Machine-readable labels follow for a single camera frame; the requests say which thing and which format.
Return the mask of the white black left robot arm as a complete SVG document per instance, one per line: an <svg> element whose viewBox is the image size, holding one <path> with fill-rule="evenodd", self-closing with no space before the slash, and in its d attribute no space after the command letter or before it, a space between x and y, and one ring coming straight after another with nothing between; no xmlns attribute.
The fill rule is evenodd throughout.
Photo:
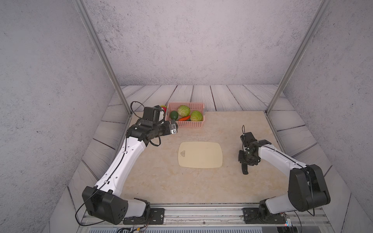
<svg viewBox="0 0 373 233"><path fill-rule="evenodd" d="M118 225L126 218L148 221L150 203L142 199L125 200L120 197L126 179L136 160L154 138L176 134L175 120L163 121L156 125L145 125L138 121L126 133L121 150L109 169L93 187L87 186L82 193L84 206L90 216L101 221Z"/></svg>

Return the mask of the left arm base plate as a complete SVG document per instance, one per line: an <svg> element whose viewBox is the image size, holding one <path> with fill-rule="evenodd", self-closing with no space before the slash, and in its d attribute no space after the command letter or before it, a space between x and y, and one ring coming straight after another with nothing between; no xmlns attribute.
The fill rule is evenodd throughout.
<svg viewBox="0 0 373 233"><path fill-rule="evenodd" d="M162 225L164 223L164 208L148 208L139 217L127 217L123 219L124 225Z"/></svg>

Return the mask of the cream plastic cutting board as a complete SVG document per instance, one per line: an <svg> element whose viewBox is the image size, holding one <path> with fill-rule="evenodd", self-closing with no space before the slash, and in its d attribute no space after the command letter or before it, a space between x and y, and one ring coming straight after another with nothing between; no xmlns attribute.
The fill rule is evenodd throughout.
<svg viewBox="0 0 373 233"><path fill-rule="evenodd" d="M178 149L178 164L184 168L215 169L222 167L222 163L219 143L183 142Z"/></svg>

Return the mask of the black handled kitchen knife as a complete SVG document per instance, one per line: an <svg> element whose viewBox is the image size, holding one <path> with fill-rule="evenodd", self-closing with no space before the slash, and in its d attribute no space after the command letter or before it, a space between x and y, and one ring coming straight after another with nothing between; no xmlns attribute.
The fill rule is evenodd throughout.
<svg viewBox="0 0 373 233"><path fill-rule="evenodd" d="M241 169L242 169L242 173L244 175L248 175L248 165L247 164L241 163Z"/></svg>

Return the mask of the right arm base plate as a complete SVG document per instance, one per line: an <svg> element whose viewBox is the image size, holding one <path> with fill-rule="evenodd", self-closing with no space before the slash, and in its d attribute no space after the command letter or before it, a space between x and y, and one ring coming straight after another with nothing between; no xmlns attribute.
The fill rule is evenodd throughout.
<svg viewBox="0 0 373 233"><path fill-rule="evenodd" d="M271 214L262 208L243 208L243 220L245 224L285 224L283 214Z"/></svg>

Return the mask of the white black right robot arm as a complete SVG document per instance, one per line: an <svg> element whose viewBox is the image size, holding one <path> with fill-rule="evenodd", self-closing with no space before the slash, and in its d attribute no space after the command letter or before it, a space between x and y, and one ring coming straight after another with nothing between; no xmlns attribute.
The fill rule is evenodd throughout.
<svg viewBox="0 0 373 233"><path fill-rule="evenodd" d="M267 140L249 140L242 143L239 162L242 172L248 174L249 166L256 166L265 160L288 178L288 192L262 200L263 214L283 212L308 212L331 202L329 190L322 169L318 165L307 165L279 151Z"/></svg>

